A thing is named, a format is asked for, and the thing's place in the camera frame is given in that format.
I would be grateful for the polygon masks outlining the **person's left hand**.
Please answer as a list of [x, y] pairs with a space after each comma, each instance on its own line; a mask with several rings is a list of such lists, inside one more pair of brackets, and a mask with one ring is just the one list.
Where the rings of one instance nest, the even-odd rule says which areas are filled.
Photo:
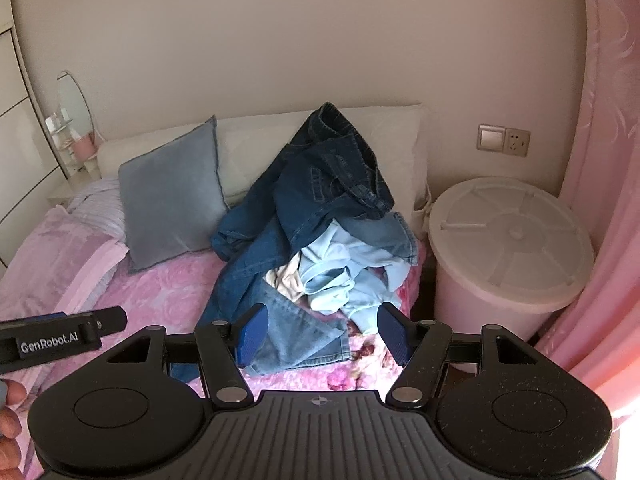
[[1, 409], [1, 441], [0, 441], [0, 474], [2, 480], [23, 480], [20, 463], [22, 454], [17, 444], [22, 425], [13, 405], [21, 404], [27, 396], [25, 387], [20, 382], [3, 379], [6, 384], [6, 404]]

